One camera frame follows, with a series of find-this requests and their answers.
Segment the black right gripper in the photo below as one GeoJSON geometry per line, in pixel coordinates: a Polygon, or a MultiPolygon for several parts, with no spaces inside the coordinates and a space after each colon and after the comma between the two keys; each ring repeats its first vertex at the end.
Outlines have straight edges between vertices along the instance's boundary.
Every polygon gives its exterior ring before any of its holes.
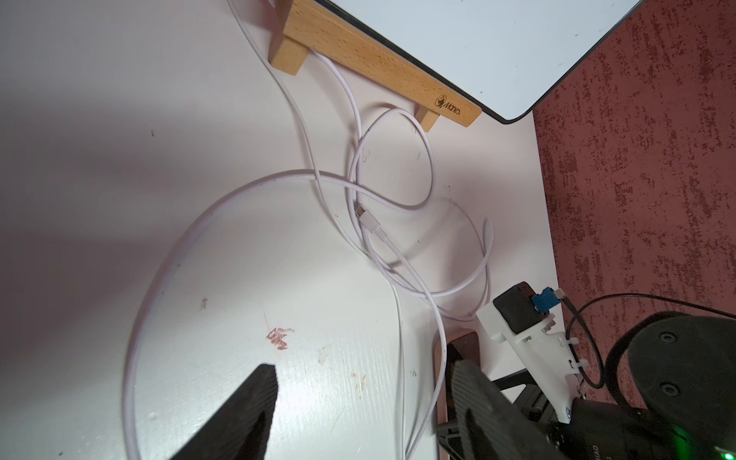
{"type": "Polygon", "coordinates": [[[577,400],[571,423],[560,423],[526,370],[491,381],[538,426],[563,459],[732,459],[734,446],[698,438],[643,409],[577,400]]]}

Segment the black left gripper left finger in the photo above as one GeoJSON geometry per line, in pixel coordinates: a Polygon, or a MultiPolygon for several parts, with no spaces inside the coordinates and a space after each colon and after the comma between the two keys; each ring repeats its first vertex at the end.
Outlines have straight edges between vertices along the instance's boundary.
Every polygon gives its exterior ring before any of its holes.
{"type": "Polygon", "coordinates": [[[278,389],[275,366],[259,365],[174,458],[263,459],[278,389]]]}

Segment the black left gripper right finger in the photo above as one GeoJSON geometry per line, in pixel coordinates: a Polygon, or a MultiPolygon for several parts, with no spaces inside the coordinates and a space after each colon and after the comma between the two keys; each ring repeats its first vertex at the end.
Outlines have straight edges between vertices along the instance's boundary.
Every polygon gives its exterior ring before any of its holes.
{"type": "Polygon", "coordinates": [[[464,459],[563,459],[480,368],[456,362],[450,381],[464,459]]]}

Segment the pink-cased phone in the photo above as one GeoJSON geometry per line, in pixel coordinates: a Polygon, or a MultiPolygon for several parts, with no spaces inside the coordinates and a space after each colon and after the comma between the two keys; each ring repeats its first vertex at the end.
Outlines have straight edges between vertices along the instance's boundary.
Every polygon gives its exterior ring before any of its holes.
{"type": "Polygon", "coordinates": [[[442,383],[436,404],[435,433],[438,442],[440,459],[463,459],[462,441],[460,438],[459,423],[452,396],[452,373],[456,362],[469,360],[479,365],[480,345],[477,332],[470,329],[461,329],[448,335],[445,370],[440,372],[442,362],[442,346],[436,343],[434,351],[435,379],[442,383]]]}

